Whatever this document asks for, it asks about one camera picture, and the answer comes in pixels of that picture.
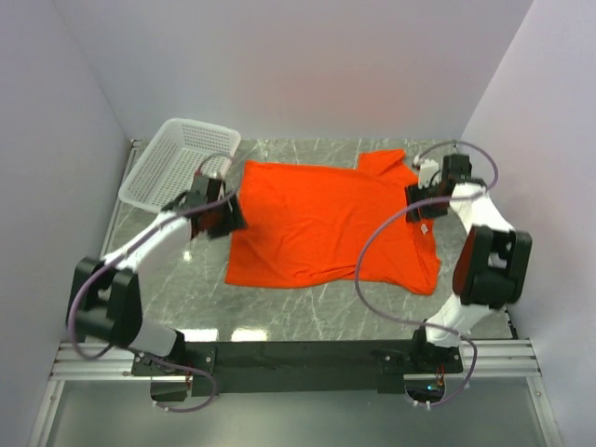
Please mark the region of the aluminium extrusion rail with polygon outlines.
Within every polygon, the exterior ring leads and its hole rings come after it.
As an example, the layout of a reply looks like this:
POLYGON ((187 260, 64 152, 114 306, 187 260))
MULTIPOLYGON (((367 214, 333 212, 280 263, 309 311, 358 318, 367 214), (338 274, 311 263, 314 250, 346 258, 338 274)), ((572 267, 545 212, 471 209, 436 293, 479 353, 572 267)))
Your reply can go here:
MULTIPOLYGON (((348 281, 264 290, 224 283, 229 242, 193 241, 144 281, 150 318, 198 341, 408 338, 379 318, 348 281)), ((499 313, 474 329, 479 360, 470 387, 439 408, 373 391, 224 395, 208 408, 169 414, 132 377, 132 356, 96 362, 63 345, 34 426, 34 446, 550 446, 556 443, 529 340, 499 313)))

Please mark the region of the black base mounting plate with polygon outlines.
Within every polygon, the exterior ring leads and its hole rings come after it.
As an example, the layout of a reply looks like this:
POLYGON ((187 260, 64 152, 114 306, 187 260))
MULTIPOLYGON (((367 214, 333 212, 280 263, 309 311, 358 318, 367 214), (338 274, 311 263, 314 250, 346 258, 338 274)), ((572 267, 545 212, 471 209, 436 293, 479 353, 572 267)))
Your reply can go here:
POLYGON ((456 348, 431 357, 408 340, 193 342, 183 365, 212 375, 221 393, 403 394, 408 374, 463 371, 456 348))

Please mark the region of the white perforated plastic basket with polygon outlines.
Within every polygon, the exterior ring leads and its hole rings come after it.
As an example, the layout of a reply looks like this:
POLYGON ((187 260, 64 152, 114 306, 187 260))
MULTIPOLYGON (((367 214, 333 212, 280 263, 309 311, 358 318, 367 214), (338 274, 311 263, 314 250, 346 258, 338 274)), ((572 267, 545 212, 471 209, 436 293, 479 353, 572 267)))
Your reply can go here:
POLYGON ((166 121, 134 163, 118 198, 157 214, 189 189, 197 170, 225 176, 241 142, 238 131, 185 118, 166 121))

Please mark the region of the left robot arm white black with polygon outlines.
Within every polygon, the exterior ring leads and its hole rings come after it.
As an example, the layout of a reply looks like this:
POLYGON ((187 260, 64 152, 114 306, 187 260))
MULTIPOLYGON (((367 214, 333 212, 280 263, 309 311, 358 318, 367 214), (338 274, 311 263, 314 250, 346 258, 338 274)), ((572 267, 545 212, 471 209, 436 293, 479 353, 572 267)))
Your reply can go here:
POLYGON ((66 326, 74 351, 85 360, 98 359, 83 350, 82 337, 142 352, 153 357, 161 372, 179 372, 186 362, 181 332, 147 319, 142 311, 141 282, 170 252, 194 238, 225 237, 246 228, 237 189, 222 179, 198 174, 189 189, 173 198, 148 227, 101 259, 81 260, 74 271, 66 326))

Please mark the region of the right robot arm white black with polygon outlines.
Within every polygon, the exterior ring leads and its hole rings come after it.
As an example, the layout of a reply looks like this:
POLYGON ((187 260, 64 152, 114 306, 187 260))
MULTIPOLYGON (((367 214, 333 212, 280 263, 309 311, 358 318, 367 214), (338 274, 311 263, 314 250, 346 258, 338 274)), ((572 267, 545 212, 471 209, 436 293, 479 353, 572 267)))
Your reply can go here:
POLYGON ((449 361, 460 343, 483 319, 518 302, 526 277, 533 240, 499 212, 486 182, 472 176, 465 155, 445 156, 441 163, 417 157, 417 183, 405 188, 409 205, 425 204, 406 214, 420 224, 454 212, 467 232, 455 264, 452 293, 440 310, 413 334, 409 361, 428 372, 449 361))

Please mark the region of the orange t shirt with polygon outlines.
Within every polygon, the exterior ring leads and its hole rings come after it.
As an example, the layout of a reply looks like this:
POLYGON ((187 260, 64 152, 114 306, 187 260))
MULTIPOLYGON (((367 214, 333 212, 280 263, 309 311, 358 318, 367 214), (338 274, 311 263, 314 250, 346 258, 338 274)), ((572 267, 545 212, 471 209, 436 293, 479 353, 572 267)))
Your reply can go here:
POLYGON ((400 217, 366 243, 415 183, 401 149, 362 154, 353 169, 247 162, 238 200, 248 226, 232 235, 226 283, 297 289, 359 278, 433 293, 431 221, 400 217))

